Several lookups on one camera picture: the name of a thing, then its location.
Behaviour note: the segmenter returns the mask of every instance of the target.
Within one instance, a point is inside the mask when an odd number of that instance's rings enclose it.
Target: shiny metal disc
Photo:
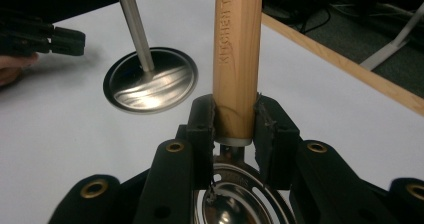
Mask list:
[[[203,196],[203,223],[295,223],[280,193],[264,186],[251,166],[219,157],[215,159],[214,175],[219,176],[215,188]]]
[[[167,110],[190,95],[197,83],[197,67],[185,53],[151,48],[155,69],[144,72],[136,52],[117,61],[103,82],[106,98],[114,106],[140,114]]]

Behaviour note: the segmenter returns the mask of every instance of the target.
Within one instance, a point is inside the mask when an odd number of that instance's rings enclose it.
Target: wooden dowel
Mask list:
[[[251,143],[257,98],[262,0],[216,0],[213,98],[216,141]]]

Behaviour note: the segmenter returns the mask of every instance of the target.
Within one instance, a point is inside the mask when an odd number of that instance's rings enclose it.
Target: silver metal shaft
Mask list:
[[[153,71],[155,66],[143,29],[143,23],[141,22],[140,13],[138,12],[137,3],[135,0],[119,0],[119,2],[121,3],[128,28],[130,29],[141,67],[144,72]]]

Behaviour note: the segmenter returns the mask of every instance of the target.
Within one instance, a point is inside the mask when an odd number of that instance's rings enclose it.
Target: black cable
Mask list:
[[[323,23],[321,23],[321,24],[319,24],[319,25],[316,25],[316,26],[314,26],[314,27],[311,27],[311,28],[309,28],[309,29],[305,30],[305,28],[306,28],[306,23],[307,23],[307,21],[308,21],[308,19],[309,19],[309,17],[308,17],[308,18],[307,18],[307,19],[305,19],[305,21],[303,22],[302,27],[300,28],[299,32],[300,32],[300,33],[302,33],[302,34],[306,34],[307,32],[313,31],[313,30],[315,30],[315,29],[317,29],[317,28],[320,28],[320,27],[324,26],[325,24],[327,24],[327,23],[330,21],[330,19],[331,19],[331,13],[330,13],[330,11],[328,10],[328,8],[327,8],[327,7],[324,7],[324,10],[325,10],[325,12],[327,13],[327,19],[326,19]]]

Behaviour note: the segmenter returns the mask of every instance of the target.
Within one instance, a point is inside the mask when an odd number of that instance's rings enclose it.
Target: brass grommet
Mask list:
[[[406,185],[406,190],[415,198],[424,201],[424,186],[419,184],[410,183]]]
[[[109,185],[105,179],[96,179],[87,183],[81,189],[80,195],[86,199],[95,198],[103,194],[107,190],[108,186]]]
[[[179,152],[184,149],[184,144],[179,142],[172,142],[166,146],[166,150],[169,152]]]
[[[316,153],[326,153],[327,147],[320,143],[308,143],[308,149]]]

